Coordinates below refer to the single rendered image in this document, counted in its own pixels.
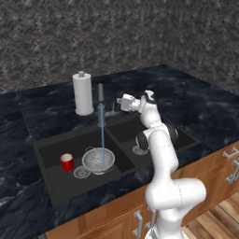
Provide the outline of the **wooden drawer front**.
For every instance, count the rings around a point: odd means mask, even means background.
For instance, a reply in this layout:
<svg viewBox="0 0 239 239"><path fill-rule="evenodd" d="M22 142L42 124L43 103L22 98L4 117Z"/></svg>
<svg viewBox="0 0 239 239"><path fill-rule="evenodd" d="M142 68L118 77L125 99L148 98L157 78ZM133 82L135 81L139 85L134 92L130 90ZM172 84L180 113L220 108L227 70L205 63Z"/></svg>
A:
<svg viewBox="0 0 239 239"><path fill-rule="evenodd" d="M232 143L224 148L221 148L218 151L215 151L212 156L211 166L216 167L223 164L224 162L230 162L232 159L227 159L223 157L222 153L224 150L231 149L232 147L236 147L237 149L239 149L239 141Z"/></svg>

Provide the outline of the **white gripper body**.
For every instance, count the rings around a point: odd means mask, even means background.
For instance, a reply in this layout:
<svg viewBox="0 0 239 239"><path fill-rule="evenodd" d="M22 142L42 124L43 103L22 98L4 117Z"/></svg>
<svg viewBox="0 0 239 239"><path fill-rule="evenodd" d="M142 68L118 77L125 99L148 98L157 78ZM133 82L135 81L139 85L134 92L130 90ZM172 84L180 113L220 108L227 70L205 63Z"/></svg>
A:
<svg viewBox="0 0 239 239"><path fill-rule="evenodd" d="M128 93L124 93L121 98L117 99L117 103L120 105L120 109L123 111L130 111L134 97Z"/></svg>

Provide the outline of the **dark grey sink tap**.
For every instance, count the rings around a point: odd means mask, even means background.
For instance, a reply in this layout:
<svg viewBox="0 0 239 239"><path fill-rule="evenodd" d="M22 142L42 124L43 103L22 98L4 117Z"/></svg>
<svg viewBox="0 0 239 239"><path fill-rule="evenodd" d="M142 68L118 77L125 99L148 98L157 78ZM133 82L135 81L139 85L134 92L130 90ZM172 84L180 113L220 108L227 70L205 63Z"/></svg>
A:
<svg viewBox="0 0 239 239"><path fill-rule="evenodd" d="M105 127L105 99L104 87L102 83L98 84L98 126Z"/></svg>

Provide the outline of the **blue water stream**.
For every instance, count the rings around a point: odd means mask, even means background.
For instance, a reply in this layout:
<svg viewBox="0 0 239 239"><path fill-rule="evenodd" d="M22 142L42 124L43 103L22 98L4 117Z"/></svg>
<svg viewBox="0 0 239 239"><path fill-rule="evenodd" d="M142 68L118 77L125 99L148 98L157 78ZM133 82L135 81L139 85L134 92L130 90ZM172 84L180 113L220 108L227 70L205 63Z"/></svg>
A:
<svg viewBox="0 0 239 239"><path fill-rule="evenodd" d="M105 168L105 134L104 134L104 106L101 106L101 138L102 138L102 156L103 156L103 168Z"/></svg>

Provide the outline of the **black double sink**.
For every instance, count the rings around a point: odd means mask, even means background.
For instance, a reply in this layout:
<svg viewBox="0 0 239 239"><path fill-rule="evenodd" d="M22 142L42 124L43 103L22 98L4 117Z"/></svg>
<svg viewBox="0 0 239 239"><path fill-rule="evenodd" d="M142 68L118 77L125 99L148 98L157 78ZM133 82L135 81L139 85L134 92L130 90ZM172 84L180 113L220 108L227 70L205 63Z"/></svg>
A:
<svg viewBox="0 0 239 239"><path fill-rule="evenodd" d="M136 114L109 119L104 128L105 147L114 153L116 161L112 170L106 174L102 176L91 174L85 179L77 179L71 172L63 171L60 157L64 153L70 153L73 155L74 165L80 166L86 148L102 146L101 129L98 125L94 124L35 142L35 154L51 203L53 205L63 203L151 165L152 159L148 153L143 156L133 153L135 137L144 130L145 127Z"/></svg>

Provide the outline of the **red mug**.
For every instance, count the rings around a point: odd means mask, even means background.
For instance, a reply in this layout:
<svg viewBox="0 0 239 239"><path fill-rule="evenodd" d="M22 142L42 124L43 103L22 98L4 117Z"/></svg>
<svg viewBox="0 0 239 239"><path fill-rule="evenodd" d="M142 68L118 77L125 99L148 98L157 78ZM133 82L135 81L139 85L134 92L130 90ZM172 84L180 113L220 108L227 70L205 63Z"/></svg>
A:
<svg viewBox="0 0 239 239"><path fill-rule="evenodd" d="M69 153L65 153L61 156L61 166L65 172L70 172L74 169L73 156Z"/></svg>

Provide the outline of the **grey sink drain strainer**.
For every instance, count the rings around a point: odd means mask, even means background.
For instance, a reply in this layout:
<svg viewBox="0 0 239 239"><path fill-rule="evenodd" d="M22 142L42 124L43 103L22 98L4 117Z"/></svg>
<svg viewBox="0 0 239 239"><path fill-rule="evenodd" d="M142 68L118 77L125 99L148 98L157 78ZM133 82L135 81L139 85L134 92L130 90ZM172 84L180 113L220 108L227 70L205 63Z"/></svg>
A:
<svg viewBox="0 0 239 239"><path fill-rule="evenodd" d="M138 156L146 155L148 152L141 149L139 146L133 146L133 153Z"/></svg>
<svg viewBox="0 0 239 239"><path fill-rule="evenodd" d="M74 177L77 179L85 179L91 174L91 171L80 165L74 170Z"/></svg>

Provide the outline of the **white metal colander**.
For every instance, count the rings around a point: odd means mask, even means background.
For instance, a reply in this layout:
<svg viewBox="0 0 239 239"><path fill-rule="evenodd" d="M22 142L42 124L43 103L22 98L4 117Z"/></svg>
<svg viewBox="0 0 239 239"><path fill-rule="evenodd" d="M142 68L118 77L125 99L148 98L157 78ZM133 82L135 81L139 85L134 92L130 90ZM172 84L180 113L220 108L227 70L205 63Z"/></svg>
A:
<svg viewBox="0 0 239 239"><path fill-rule="evenodd" d="M105 148L88 147L82 157L83 166L95 175L103 175L109 172L115 163L114 153Z"/></svg>

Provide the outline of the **white paper towel roll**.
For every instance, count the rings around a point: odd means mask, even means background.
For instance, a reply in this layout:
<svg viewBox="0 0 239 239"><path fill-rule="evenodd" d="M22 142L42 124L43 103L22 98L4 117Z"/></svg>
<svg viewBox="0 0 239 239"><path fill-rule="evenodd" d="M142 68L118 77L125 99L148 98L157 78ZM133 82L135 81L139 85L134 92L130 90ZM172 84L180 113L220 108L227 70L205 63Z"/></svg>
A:
<svg viewBox="0 0 239 239"><path fill-rule="evenodd" d="M93 111L91 75L79 71L72 76L76 113L80 116L89 116Z"/></svg>

